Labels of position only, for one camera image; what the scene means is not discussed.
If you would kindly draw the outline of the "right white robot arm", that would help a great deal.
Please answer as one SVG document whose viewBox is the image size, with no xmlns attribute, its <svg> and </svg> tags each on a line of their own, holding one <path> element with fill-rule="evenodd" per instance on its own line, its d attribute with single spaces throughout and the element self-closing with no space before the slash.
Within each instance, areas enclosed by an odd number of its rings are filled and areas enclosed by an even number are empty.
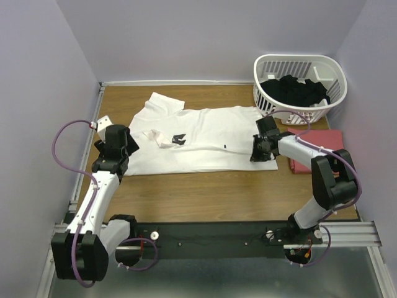
<svg viewBox="0 0 397 298">
<path fill-rule="evenodd" d="M 311 199 L 289 216 L 287 226 L 276 232 L 277 236 L 300 243 L 333 212 L 358 201 L 362 185 L 347 150 L 332 151 L 302 139 L 308 130 L 281 132 L 271 115 L 257 120 L 256 125 L 259 133 L 253 136 L 251 162 L 285 156 L 311 171 Z"/>
</svg>

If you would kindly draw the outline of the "black clothes in basket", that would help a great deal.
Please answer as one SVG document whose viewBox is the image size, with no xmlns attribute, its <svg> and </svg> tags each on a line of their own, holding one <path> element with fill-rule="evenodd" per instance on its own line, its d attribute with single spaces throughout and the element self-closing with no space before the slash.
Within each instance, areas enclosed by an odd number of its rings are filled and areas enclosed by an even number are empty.
<svg viewBox="0 0 397 298">
<path fill-rule="evenodd" d="M 320 82 L 305 79 L 304 83 L 298 78 L 286 75 L 277 79 L 270 79 L 260 84 L 263 91 L 272 99 L 289 106 L 310 107 L 319 104 L 323 99 L 331 103 L 327 89 Z"/>
</svg>

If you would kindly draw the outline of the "white printed t-shirt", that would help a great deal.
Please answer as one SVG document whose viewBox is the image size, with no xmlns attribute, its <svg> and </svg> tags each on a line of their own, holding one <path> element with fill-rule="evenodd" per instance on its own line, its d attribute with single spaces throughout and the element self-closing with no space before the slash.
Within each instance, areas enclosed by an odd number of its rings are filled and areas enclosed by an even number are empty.
<svg viewBox="0 0 397 298">
<path fill-rule="evenodd" d="M 127 176 L 216 171 L 274 171 L 276 161 L 251 162 L 255 107 L 186 109 L 184 101 L 152 93 L 130 123 L 139 146 Z"/>
</svg>

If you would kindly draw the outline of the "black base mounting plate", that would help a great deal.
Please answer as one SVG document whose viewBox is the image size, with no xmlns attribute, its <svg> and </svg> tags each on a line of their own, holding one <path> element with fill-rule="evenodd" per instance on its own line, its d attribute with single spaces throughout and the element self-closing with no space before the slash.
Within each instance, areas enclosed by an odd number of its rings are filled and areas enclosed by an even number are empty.
<svg viewBox="0 0 397 298">
<path fill-rule="evenodd" d="M 138 223 L 137 242 L 123 243 L 115 259 L 127 266 L 152 260 L 284 258 L 291 249 L 303 257 L 319 245 L 319 228 L 291 232 L 284 220 L 252 222 Z"/>
</svg>

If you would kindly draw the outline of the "folded red t-shirt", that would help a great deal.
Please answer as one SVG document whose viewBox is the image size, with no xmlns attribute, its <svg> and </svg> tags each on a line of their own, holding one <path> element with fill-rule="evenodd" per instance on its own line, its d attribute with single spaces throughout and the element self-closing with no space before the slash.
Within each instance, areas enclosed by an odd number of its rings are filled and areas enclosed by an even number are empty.
<svg viewBox="0 0 397 298">
<path fill-rule="evenodd" d="M 342 132 L 340 130 L 310 130 L 301 138 L 318 147 L 323 146 L 330 150 L 344 149 Z M 293 174 L 310 174 L 311 170 L 303 164 L 290 159 L 290 167 Z"/>
</svg>

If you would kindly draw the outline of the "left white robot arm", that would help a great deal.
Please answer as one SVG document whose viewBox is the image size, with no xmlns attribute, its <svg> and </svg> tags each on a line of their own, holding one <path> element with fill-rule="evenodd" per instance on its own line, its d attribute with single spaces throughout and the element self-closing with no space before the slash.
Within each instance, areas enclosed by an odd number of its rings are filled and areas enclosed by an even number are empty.
<svg viewBox="0 0 397 298">
<path fill-rule="evenodd" d="M 137 239 L 136 219 L 115 215 L 102 226 L 105 212 L 127 171 L 129 157 L 139 149 L 124 125 L 113 124 L 108 117 L 90 122 L 100 137 L 95 143 L 99 156 L 91 172 L 80 173 L 91 182 L 81 208 L 64 232 L 56 232 L 51 249 L 56 275 L 74 279 L 85 288 L 104 279 L 109 255 L 119 244 L 131 245 Z"/>
</svg>

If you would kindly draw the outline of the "white plastic laundry basket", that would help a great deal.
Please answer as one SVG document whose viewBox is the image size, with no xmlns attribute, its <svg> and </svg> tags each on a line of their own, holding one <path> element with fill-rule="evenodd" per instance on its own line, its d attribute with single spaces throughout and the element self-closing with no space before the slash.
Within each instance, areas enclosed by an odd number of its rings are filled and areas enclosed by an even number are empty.
<svg viewBox="0 0 397 298">
<path fill-rule="evenodd" d="M 346 76 L 334 59 L 324 55 L 266 54 L 253 67 L 254 102 L 262 113 L 276 112 L 286 125 L 303 125 L 324 117 L 347 94 Z"/>
</svg>

